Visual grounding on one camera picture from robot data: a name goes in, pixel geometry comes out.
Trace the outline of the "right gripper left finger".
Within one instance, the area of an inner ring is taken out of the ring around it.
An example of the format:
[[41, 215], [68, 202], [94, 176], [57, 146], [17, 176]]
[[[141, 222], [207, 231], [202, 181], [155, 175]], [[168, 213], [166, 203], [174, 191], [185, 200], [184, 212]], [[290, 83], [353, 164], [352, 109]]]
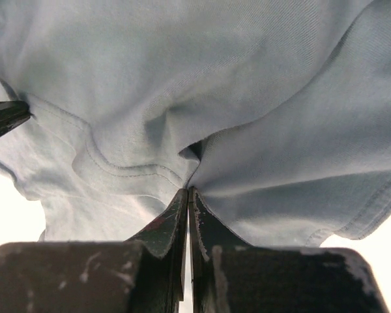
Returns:
[[188, 191], [123, 242], [0, 246], [0, 312], [177, 312]]

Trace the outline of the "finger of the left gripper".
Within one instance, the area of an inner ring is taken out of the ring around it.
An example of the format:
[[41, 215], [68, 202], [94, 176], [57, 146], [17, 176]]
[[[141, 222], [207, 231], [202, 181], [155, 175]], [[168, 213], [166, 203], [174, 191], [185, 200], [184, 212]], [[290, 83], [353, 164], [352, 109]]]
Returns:
[[0, 137], [28, 121], [30, 116], [31, 112], [26, 102], [0, 101]]

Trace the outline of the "grey-blue t shirt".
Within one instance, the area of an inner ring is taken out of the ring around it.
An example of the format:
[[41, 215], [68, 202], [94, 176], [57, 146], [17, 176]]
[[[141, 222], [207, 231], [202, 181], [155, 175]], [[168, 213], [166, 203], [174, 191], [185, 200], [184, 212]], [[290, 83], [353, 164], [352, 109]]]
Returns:
[[0, 172], [43, 241], [120, 241], [195, 187], [258, 246], [391, 215], [391, 1], [0, 1]]

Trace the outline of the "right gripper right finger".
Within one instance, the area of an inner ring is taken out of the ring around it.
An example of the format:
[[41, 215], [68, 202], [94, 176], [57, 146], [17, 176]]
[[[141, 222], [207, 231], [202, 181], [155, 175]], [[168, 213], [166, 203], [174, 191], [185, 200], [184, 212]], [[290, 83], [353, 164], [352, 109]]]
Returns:
[[386, 312], [371, 267], [348, 248], [253, 246], [188, 198], [194, 312]]

